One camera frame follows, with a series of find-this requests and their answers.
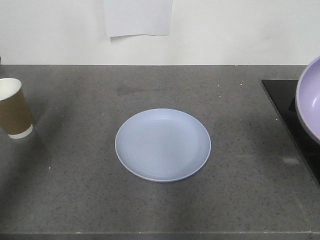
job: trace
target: plate rim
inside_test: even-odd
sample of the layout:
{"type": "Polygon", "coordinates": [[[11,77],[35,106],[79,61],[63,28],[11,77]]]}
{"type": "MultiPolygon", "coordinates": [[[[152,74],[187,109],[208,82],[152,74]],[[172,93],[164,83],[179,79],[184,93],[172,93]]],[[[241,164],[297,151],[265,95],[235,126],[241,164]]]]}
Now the plate rim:
{"type": "Polygon", "coordinates": [[[114,148],[115,148],[115,153],[118,157],[118,159],[120,160],[121,164],[129,171],[131,172],[132,174],[144,179],[144,180],[148,180],[148,181],[151,181],[151,182],[156,182],[156,183],[172,183],[172,182],[176,182],[176,181],[180,181],[180,180],[183,180],[183,179],[186,179],[190,176],[192,176],[193,174],[195,174],[196,172],[198,172],[205,164],[206,162],[208,161],[209,159],[209,156],[211,154],[211,150],[212,150],[212,142],[211,142],[211,138],[210,138],[210,134],[208,133],[208,130],[206,129],[206,127],[198,120],[196,119],[194,116],[184,112],[184,111],[180,111],[180,110],[176,110],[176,109],[172,109],[172,108],[152,108],[152,109],[147,109],[147,110],[144,110],[144,111],[141,111],[141,112],[138,112],[136,114],[134,114],[133,116],[129,117],[119,128],[119,130],[117,131],[116,133],[116,136],[115,136],[115,140],[114,140],[114,148]],[[156,110],[169,110],[169,111],[174,111],[174,112],[179,112],[179,113],[182,113],[184,115],[187,115],[188,117],[191,117],[193,118],[194,120],[196,120],[200,126],[202,126],[202,128],[204,129],[204,131],[206,132],[206,135],[207,135],[207,138],[208,138],[208,143],[209,143],[209,151],[208,151],[208,154],[205,158],[205,160],[202,162],[202,164],[196,168],[194,171],[192,171],[191,173],[187,174],[187,175],[184,175],[182,177],[177,177],[177,178],[171,178],[171,179],[156,179],[156,178],[151,178],[151,177],[147,177],[147,176],[143,176],[139,173],[136,173],[134,172],[133,170],[131,170],[128,166],[126,166],[126,164],[123,162],[123,160],[120,158],[119,156],[119,153],[118,153],[118,149],[117,149],[117,139],[118,139],[118,136],[119,136],[119,133],[121,131],[121,129],[123,128],[123,126],[132,118],[136,117],[137,115],[140,115],[142,113],[145,113],[145,112],[149,112],[149,111],[156,111],[156,110]]]}

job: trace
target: cup rim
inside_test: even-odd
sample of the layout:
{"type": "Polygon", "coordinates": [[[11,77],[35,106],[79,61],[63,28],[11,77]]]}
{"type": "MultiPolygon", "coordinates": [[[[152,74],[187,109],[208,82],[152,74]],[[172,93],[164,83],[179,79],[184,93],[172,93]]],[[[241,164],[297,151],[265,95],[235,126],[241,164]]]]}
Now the cup rim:
{"type": "Polygon", "coordinates": [[[2,81],[15,81],[16,83],[18,83],[19,87],[18,87],[18,89],[16,91],[13,91],[12,93],[7,95],[6,97],[3,97],[3,98],[0,97],[0,101],[3,101],[3,100],[11,98],[13,95],[15,95],[21,89],[22,83],[21,83],[21,81],[19,79],[11,78],[11,77],[5,77],[5,78],[0,78],[0,82],[2,82],[2,81]]]}

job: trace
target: gray countertop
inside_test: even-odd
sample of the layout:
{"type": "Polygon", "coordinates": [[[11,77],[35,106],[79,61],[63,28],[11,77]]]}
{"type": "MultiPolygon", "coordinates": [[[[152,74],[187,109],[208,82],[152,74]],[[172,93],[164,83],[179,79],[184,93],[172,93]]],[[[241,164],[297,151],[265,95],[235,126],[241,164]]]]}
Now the gray countertop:
{"type": "Polygon", "coordinates": [[[0,66],[22,81],[34,118],[23,139],[0,130],[2,237],[316,239],[320,189],[261,85],[304,68],[0,66]],[[121,124],[153,108],[207,128],[212,150],[196,174],[150,182],[118,160],[121,124]]]}

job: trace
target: purple bowl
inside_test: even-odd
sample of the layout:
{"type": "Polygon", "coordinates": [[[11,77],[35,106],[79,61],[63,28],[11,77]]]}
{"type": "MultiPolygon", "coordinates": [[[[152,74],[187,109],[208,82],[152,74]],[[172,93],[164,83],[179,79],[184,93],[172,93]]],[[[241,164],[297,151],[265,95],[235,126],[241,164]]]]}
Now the purple bowl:
{"type": "Polygon", "coordinates": [[[304,130],[320,144],[320,57],[303,71],[296,86],[295,105],[304,130]]]}

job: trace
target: plate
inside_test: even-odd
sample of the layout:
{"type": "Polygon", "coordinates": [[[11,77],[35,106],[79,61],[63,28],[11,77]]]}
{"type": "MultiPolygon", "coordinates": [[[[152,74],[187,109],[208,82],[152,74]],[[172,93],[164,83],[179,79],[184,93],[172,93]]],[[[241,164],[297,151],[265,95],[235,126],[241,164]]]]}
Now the plate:
{"type": "Polygon", "coordinates": [[[197,172],[207,161],[211,140],[193,116],[157,108],[129,118],[115,137],[120,162],[133,174],[154,182],[174,182],[197,172]]]}
{"type": "Polygon", "coordinates": [[[320,57],[303,71],[295,92],[296,113],[304,130],[320,144],[320,57]]]}

